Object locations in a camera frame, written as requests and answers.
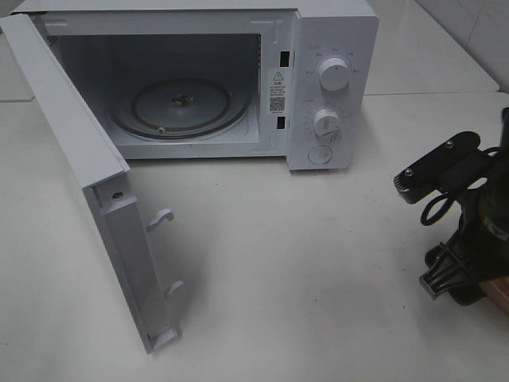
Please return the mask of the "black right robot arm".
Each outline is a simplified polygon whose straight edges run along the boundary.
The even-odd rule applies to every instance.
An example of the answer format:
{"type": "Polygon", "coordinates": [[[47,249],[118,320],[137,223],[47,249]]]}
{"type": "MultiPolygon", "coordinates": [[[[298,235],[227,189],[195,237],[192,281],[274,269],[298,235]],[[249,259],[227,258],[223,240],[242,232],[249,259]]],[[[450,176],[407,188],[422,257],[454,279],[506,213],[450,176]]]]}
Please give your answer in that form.
{"type": "Polygon", "coordinates": [[[480,136],[463,131],[400,174],[398,191],[414,204],[433,191],[424,208],[425,226],[438,222],[454,204],[461,207],[458,229],[425,255],[420,284],[432,298],[444,293],[468,306],[490,298],[508,308],[508,110],[501,112],[498,146],[479,148],[480,136]]]}

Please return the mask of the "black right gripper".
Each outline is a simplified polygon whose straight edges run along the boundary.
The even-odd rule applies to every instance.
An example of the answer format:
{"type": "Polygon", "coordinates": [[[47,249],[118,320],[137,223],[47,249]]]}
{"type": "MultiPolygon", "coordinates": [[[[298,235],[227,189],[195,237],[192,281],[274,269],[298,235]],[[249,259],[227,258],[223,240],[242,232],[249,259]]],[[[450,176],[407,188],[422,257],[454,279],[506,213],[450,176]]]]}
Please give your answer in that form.
{"type": "Polygon", "coordinates": [[[419,278],[432,299],[449,294],[460,306],[487,297],[482,282],[508,276],[508,152],[486,150],[468,160],[454,172],[455,187],[437,197],[445,201],[437,218],[460,204],[458,229],[425,254],[428,270],[419,278]]]}

